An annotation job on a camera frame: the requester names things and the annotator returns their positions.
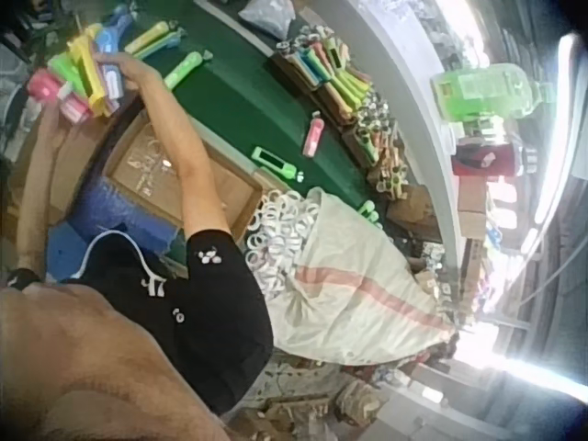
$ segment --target window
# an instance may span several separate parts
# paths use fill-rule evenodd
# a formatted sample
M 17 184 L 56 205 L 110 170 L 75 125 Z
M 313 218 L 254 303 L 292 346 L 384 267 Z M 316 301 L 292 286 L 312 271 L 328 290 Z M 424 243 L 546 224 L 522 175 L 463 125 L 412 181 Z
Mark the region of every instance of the window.
M 499 228 L 514 230 L 518 225 L 516 213 L 511 209 L 493 209 L 492 216 Z
M 488 191 L 490 191 L 492 200 L 501 200 L 508 204 L 514 204 L 517 201 L 516 187 L 505 183 L 503 177 L 500 179 L 498 182 L 488 183 Z

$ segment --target plastic bottle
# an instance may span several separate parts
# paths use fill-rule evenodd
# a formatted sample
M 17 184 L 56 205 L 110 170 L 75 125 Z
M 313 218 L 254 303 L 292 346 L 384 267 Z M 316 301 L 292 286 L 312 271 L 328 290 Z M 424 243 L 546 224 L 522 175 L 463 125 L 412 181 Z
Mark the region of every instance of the plastic bottle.
M 448 121 L 472 121 L 499 116 L 521 119 L 539 103 L 552 102 L 550 84 L 529 80 L 516 64 L 493 64 L 485 69 L 461 69 L 432 79 L 437 105 Z

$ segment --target white sack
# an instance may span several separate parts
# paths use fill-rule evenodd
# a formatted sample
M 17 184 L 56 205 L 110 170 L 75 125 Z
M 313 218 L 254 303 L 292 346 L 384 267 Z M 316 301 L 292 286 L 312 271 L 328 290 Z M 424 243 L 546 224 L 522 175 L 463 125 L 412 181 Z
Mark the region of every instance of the white sack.
M 319 188 L 308 198 L 321 206 L 318 219 L 286 291 L 267 302 L 276 347 L 357 366 L 448 341 L 455 326 L 386 234 Z

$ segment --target pink highlighter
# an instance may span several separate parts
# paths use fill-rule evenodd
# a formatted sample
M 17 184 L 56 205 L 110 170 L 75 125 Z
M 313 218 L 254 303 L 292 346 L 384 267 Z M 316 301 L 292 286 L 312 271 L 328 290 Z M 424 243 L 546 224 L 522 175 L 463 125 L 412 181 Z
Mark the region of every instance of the pink highlighter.
M 312 158 L 316 153 L 323 129 L 324 121 L 321 118 L 321 112 L 314 112 L 312 114 L 311 128 L 309 129 L 308 135 L 306 135 L 304 150 L 302 150 L 302 154 L 307 158 Z
M 40 103 L 61 101 L 60 110 L 73 124 L 85 121 L 91 114 L 84 102 L 72 93 L 72 85 L 63 84 L 47 69 L 38 69 L 30 77 L 28 93 Z

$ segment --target person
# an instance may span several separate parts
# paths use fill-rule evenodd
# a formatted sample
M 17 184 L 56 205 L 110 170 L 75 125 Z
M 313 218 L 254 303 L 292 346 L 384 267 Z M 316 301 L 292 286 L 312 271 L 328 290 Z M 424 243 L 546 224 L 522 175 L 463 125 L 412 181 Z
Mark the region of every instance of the person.
M 272 353 L 263 295 L 202 140 L 161 75 L 126 54 L 96 57 L 138 87 L 177 172 L 189 279 L 165 277 L 128 235 L 104 232 L 72 278 L 42 282 L 55 158 L 75 130 L 48 104 L 20 208 L 17 269 L 0 293 L 2 421 L 42 439 L 226 439 L 214 414 L 242 398 Z

